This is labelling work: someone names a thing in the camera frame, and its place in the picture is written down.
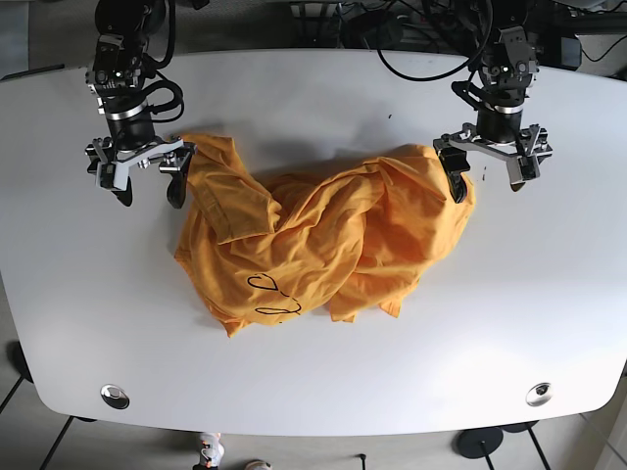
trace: table surface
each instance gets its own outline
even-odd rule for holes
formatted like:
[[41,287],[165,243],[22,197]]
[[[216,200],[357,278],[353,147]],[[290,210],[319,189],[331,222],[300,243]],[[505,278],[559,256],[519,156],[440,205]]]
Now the table surface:
[[[459,58],[390,53],[425,75]],[[84,147],[107,135],[85,69],[0,83],[0,269],[41,399],[120,423],[259,435],[383,435],[589,411],[627,358],[627,84],[542,69],[524,113],[550,132],[542,177],[509,189],[472,154],[476,211],[400,318],[324,311],[233,339],[172,257],[186,211],[169,178],[131,172],[134,203],[97,190]],[[452,79],[410,83],[368,51],[175,58],[184,117],[158,132],[231,135],[247,168],[279,170],[432,142],[475,113]],[[455,79],[465,78],[458,74]],[[550,382],[553,399],[526,403]],[[130,397],[116,410],[100,396]]]

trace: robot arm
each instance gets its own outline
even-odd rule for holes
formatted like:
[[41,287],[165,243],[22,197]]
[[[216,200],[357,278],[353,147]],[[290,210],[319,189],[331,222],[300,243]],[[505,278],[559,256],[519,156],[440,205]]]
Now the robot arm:
[[466,123],[462,131],[444,134],[433,142],[458,203],[467,194],[461,174],[470,170],[466,159],[468,151],[482,152],[504,161],[514,191],[538,178],[540,163],[553,152],[547,142],[546,129],[539,125],[520,128],[527,88],[538,72],[535,50],[523,28],[527,2],[486,0],[485,3],[491,18],[477,15],[474,20],[483,26],[478,30],[490,35],[489,41],[480,63],[469,67],[471,78],[478,72],[483,86],[477,87],[471,78],[452,85],[453,91],[478,112],[477,123]]
[[[125,206],[132,203],[130,168],[152,163],[159,163],[160,172],[172,177],[169,202],[180,208],[185,201],[187,171],[195,146],[180,139],[165,142],[155,135],[154,127],[154,123],[180,118],[184,111],[182,90],[159,72],[173,55],[174,8],[174,0],[169,0],[168,50],[160,62],[147,51],[150,36],[165,20],[165,0],[100,0],[96,8],[100,37],[86,83],[97,96],[98,112],[107,119],[111,137],[94,139],[87,146],[85,153],[91,161],[87,171],[95,175],[97,186],[112,191]],[[159,79],[146,85],[157,76]],[[171,100],[150,105],[150,95],[161,89],[171,93]],[[176,117],[153,118],[177,108]]]

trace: orange shirt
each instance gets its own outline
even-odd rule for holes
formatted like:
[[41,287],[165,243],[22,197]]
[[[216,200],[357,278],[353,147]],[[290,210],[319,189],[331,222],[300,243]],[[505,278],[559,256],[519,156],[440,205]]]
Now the orange shirt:
[[182,137],[198,153],[175,257],[228,336],[324,305],[333,321],[355,321],[368,306],[398,316],[425,269],[453,249],[475,204],[467,179],[468,196],[454,203],[429,147],[401,147],[326,179],[294,173],[263,186],[232,139]]

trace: cable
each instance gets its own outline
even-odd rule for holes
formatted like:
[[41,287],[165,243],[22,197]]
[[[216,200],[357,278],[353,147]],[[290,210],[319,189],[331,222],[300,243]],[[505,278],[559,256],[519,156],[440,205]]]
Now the cable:
[[[399,0],[392,0],[390,2],[390,4],[387,6],[387,8],[385,9],[385,13],[387,14],[390,11],[390,8],[392,8],[392,6]],[[405,75],[404,73],[400,73],[398,70],[394,69],[389,63],[388,61],[385,60],[385,58],[383,57],[383,53],[381,52],[381,47],[380,47],[380,40],[379,40],[379,36],[380,36],[380,32],[381,32],[381,24],[383,23],[383,18],[385,18],[385,15],[383,16],[383,18],[381,19],[381,21],[378,23],[377,27],[376,27],[376,52],[379,56],[379,59],[381,60],[381,62],[383,63],[383,65],[394,75],[403,78],[405,80],[409,80],[409,81],[435,81],[435,80],[439,80],[441,78],[446,78],[448,76],[451,76],[455,73],[457,73],[458,71],[463,70],[465,67],[469,66],[470,64],[472,64],[474,61],[476,61],[479,56],[481,56],[481,54],[483,53],[484,49],[486,48],[486,45],[488,44],[488,40],[490,39],[490,32],[492,31],[492,22],[494,20],[494,12],[492,10],[492,0],[485,0],[485,4],[486,4],[486,14],[488,17],[488,26],[486,27],[486,30],[483,34],[483,38],[481,40],[481,44],[479,44],[479,47],[477,48],[477,50],[472,54],[472,56],[470,56],[466,61],[464,61],[463,64],[455,67],[452,70],[446,71],[444,73],[440,73],[439,75],[431,75],[431,76],[410,76],[410,75]]]
[[20,384],[22,383],[23,379],[24,379],[24,377],[21,375],[20,378],[18,379],[18,381],[16,382],[16,385],[13,386],[13,388],[11,389],[11,391],[9,392],[7,397],[2,401],[2,404],[0,404],[0,413],[2,413],[2,411],[4,411],[4,408],[7,407],[7,404],[9,404],[9,401],[11,400],[11,398],[13,397],[15,392],[20,387]]
[[570,10],[574,10],[575,12],[583,13],[584,15],[604,15],[606,13],[614,13],[616,10],[618,10],[625,3],[627,3],[627,0],[621,1],[620,3],[618,3],[618,5],[616,5],[611,10],[597,10],[595,12],[593,12],[591,10],[588,10],[588,9],[585,9],[585,8],[577,8],[577,7],[571,7],[571,6],[568,6],[568,8]]
[[529,436],[531,437],[531,441],[533,441],[533,445],[535,446],[536,450],[538,451],[538,455],[540,455],[540,460],[542,460],[542,464],[545,466],[545,469],[546,470],[551,470],[551,466],[549,465],[549,461],[545,457],[545,453],[542,452],[542,448],[540,447],[540,443],[538,443],[538,439],[536,438],[536,435],[533,432],[533,429],[531,429],[531,426],[529,426],[529,423],[525,423],[525,428],[527,428],[527,431],[529,432]]
[[618,10],[620,8],[621,5],[624,5],[625,3],[627,3],[627,0],[623,0],[618,5],[616,5],[614,8],[612,8],[611,10],[607,10],[604,13],[614,13],[616,10]]
[[618,44],[620,44],[621,42],[623,42],[625,39],[627,39],[627,35],[621,37],[620,39],[618,39],[616,42],[614,42],[609,49],[607,49],[602,56],[600,56],[598,59],[592,59],[587,53],[586,51],[584,51],[584,48],[581,48],[581,53],[586,56],[586,59],[588,59],[590,62],[600,62],[602,61],[605,56],[607,56],[607,54],[609,54],[611,52],[611,50],[616,47]]
[[68,428],[72,424],[73,420],[74,420],[73,416],[70,416],[68,418],[68,421],[66,421],[66,424],[64,425],[63,429],[61,430],[61,433],[59,433],[59,436],[57,437],[57,440],[55,441],[55,443],[52,444],[52,447],[50,448],[50,451],[48,452],[48,455],[46,455],[46,458],[44,459],[43,463],[39,467],[39,470],[45,470],[45,468],[48,466],[48,464],[50,463],[50,460],[52,459],[52,456],[55,454],[55,451],[57,450],[57,447],[61,443],[61,440],[63,439],[63,436],[68,431]]
[[168,21],[168,48],[166,49],[166,55],[161,61],[156,61],[152,57],[150,59],[153,61],[153,67],[155,69],[164,69],[166,68],[172,57],[174,55],[174,43],[176,42],[176,5],[175,0],[168,0],[168,13],[169,13],[169,21]]
[[609,449],[614,453],[614,455],[616,455],[616,457],[618,457],[618,459],[623,462],[623,465],[625,465],[627,467],[627,460],[625,460],[625,457],[623,457],[620,452],[618,450],[616,450],[616,448],[611,444],[611,442],[603,435],[603,433],[601,432],[601,430],[595,426],[592,421],[590,421],[585,414],[583,413],[579,413],[579,416],[581,416],[581,419],[583,419],[584,421],[586,421],[586,424],[588,426],[590,426],[598,435],[599,437],[605,442],[605,445],[609,447]]
[[415,8],[413,5],[409,4],[408,2],[406,2],[405,0],[399,0],[399,3],[402,3],[403,5],[405,5],[406,7],[408,7],[410,10],[418,13],[419,15],[421,15],[423,18],[426,19],[426,17],[424,16],[424,13],[422,13],[420,10],[418,10],[417,8]]

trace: black cable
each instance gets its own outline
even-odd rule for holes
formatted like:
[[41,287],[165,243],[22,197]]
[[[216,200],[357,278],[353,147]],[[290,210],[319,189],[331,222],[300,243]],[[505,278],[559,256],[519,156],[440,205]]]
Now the black cable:
[[538,451],[538,455],[540,455],[540,460],[542,460],[542,464],[545,466],[545,469],[551,470],[551,466],[549,465],[549,462],[547,461],[547,458],[545,457],[545,453],[542,452],[542,448],[540,447],[540,444],[538,443],[538,440],[536,439],[536,435],[534,434],[533,429],[531,429],[531,426],[529,426],[529,423],[525,423],[525,427],[527,428],[527,431],[529,431],[529,436],[531,436],[533,445],[536,447],[536,450]]
[[24,377],[21,375],[18,381],[16,382],[16,385],[14,385],[13,388],[11,389],[11,392],[9,392],[7,397],[2,401],[2,404],[0,404],[0,414],[2,414],[2,411],[4,411],[4,408],[7,407],[7,404],[9,404],[9,401],[11,400],[15,392],[18,390],[23,380],[24,380]]
[[479,446],[481,447],[481,451],[483,452],[483,456],[486,457],[486,462],[488,462],[488,467],[490,468],[490,470],[494,470],[494,465],[492,465],[492,460],[490,459],[490,454],[488,453],[488,450],[486,449],[486,443],[481,441],[479,443]]
[[624,5],[625,3],[627,3],[627,0],[623,0],[618,5],[616,5],[614,8],[612,8],[611,10],[606,10],[603,13],[614,13],[616,10],[618,10],[620,8],[621,5]]
[[423,18],[426,19],[426,17],[424,16],[424,13],[421,12],[420,10],[418,10],[417,8],[415,8],[413,5],[409,4],[408,2],[406,2],[405,0],[399,0],[399,3],[402,3],[403,5],[405,5],[406,7],[408,7],[410,10],[418,13],[419,15],[421,15]]
[[588,54],[586,54],[586,51],[584,51],[584,48],[581,48],[581,53],[586,56],[586,59],[588,59],[590,62],[600,62],[602,61],[605,56],[607,56],[607,54],[609,54],[611,52],[611,50],[616,47],[618,44],[620,44],[622,41],[624,41],[625,39],[627,39],[627,35],[621,37],[620,39],[618,39],[616,42],[614,42],[609,49],[607,49],[602,56],[600,56],[598,59],[592,59]]
[[627,3],[627,0],[621,1],[620,3],[618,3],[618,5],[616,5],[611,10],[597,10],[595,12],[593,12],[591,10],[587,10],[585,8],[577,8],[577,7],[571,7],[571,6],[568,6],[568,8],[570,10],[574,10],[575,12],[583,13],[584,15],[604,15],[605,13],[614,13],[616,10],[618,10],[625,3]]
[[[390,4],[385,9],[386,14],[389,12],[390,8],[392,8],[392,6],[397,1],[399,0],[392,0],[390,2]],[[492,31],[492,22],[494,20],[494,12],[492,10],[492,0],[485,0],[485,4],[486,4],[486,14],[488,17],[488,26],[486,27],[486,30],[484,31],[483,38],[481,39],[481,43],[479,44],[479,47],[477,48],[477,50],[466,61],[464,61],[463,64],[455,67],[454,69],[446,71],[444,73],[440,73],[439,75],[432,75],[432,76],[410,76],[410,75],[405,75],[404,73],[400,73],[398,70],[394,69],[383,57],[383,53],[381,52],[381,47],[380,47],[379,36],[381,33],[381,24],[383,23],[385,19],[385,15],[383,15],[382,20],[378,23],[376,27],[376,52],[379,56],[379,59],[391,73],[409,81],[435,81],[441,78],[446,78],[448,76],[451,76],[457,73],[458,71],[463,70],[464,68],[472,64],[481,56],[484,49],[486,48],[486,45],[488,44],[488,40],[490,39],[490,32]]]
[[168,0],[168,48],[166,49],[166,55],[161,61],[156,61],[152,57],[148,56],[152,61],[152,66],[155,69],[166,68],[174,56],[174,43],[176,42],[176,5],[175,0]]
[[45,470],[45,468],[48,466],[48,464],[50,463],[50,460],[52,459],[52,456],[55,454],[55,451],[57,450],[57,447],[61,443],[61,440],[63,439],[63,436],[68,431],[68,428],[72,424],[73,420],[74,420],[73,416],[70,416],[68,418],[68,421],[66,421],[66,424],[63,427],[63,429],[61,430],[61,433],[59,433],[59,436],[57,436],[57,440],[55,441],[54,444],[52,444],[52,447],[50,447],[50,451],[48,452],[48,455],[46,455],[46,458],[44,459],[44,461],[41,464],[41,466],[39,467],[39,470]]

